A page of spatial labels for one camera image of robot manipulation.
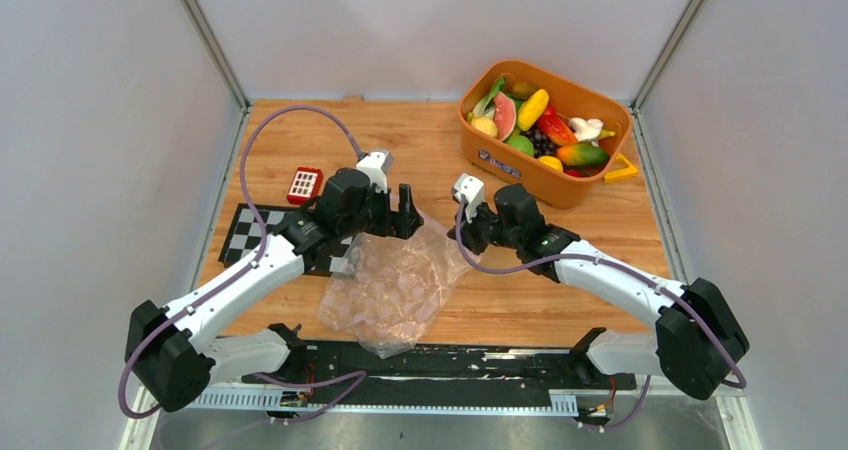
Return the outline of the clear zip top bag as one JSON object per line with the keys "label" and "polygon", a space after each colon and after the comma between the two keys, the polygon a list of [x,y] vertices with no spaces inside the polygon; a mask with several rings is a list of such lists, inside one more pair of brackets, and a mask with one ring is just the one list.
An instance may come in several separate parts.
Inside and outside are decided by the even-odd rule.
{"label": "clear zip top bag", "polygon": [[381,359],[411,350],[471,270],[448,230],[421,217],[423,225],[406,240],[355,236],[318,307],[327,327]]}

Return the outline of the orange plastic basket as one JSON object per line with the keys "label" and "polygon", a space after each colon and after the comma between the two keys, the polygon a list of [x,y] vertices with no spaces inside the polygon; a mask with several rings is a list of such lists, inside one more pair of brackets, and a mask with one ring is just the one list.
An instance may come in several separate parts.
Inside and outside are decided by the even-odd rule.
{"label": "orange plastic basket", "polygon": [[[468,115],[474,105],[500,81],[506,90],[518,82],[539,85],[548,92],[549,103],[560,118],[599,118],[606,128],[615,133],[599,143],[609,155],[608,160],[603,164],[588,165],[581,170],[580,176],[573,176],[557,172],[507,143],[474,129],[467,120]],[[460,100],[457,115],[461,125],[460,148],[466,160],[508,183],[524,184],[531,194],[559,209],[580,204],[590,189],[605,179],[633,128],[632,117],[622,104],[521,60],[502,60],[487,69]]]}

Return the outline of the green toy lettuce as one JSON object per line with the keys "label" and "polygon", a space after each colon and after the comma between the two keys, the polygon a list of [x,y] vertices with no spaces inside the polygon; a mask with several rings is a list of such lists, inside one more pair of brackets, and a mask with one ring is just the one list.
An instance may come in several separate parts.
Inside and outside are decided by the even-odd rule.
{"label": "green toy lettuce", "polygon": [[472,108],[472,110],[466,115],[466,121],[471,123],[475,118],[478,117],[487,117],[492,118],[494,115],[494,103],[493,100],[495,96],[500,93],[505,85],[505,77],[500,76],[491,86],[488,93],[485,94]]}

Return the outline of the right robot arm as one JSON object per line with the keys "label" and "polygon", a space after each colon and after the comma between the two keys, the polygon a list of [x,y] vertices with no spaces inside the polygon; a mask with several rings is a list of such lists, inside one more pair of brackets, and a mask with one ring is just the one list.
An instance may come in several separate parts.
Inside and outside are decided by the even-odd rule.
{"label": "right robot arm", "polygon": [[601,329],[585,338],[570,362],[580,385],[596,387],[620,373],[663,376],[698,400],[720,386],[747,387],[739,362],[750,343],[715,283],[663,278],[604,253],[547,222],[521,184],[500,188],[488,205],[483,182],[463,174],[452,198],[459,208],[448,235],[473,268],[492,275],[529,271],[586,290],[649,327],[631,334]]}

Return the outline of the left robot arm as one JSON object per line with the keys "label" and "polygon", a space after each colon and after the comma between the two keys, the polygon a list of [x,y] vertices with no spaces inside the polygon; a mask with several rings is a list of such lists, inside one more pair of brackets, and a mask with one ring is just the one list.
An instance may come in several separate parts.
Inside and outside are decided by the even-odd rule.
{"label": "left robot arm", "polygon": [[220,333],[236,317],[282,285],[298,279],[339,244],[360,233],[409,239],[422,226],[412,188],[398,187],[398,206],[362,170],[343,168],[321,195],[289,210],[274,226],[262,225],[259,244],[238,263],[183,297],[159,307],[147,300],[131,313],[125,368],[119,384],[135,375],[159,409],[175,412],[215,380],[271,372],[298,381],[306,356],[274,330],[237,338],[225,356]]}

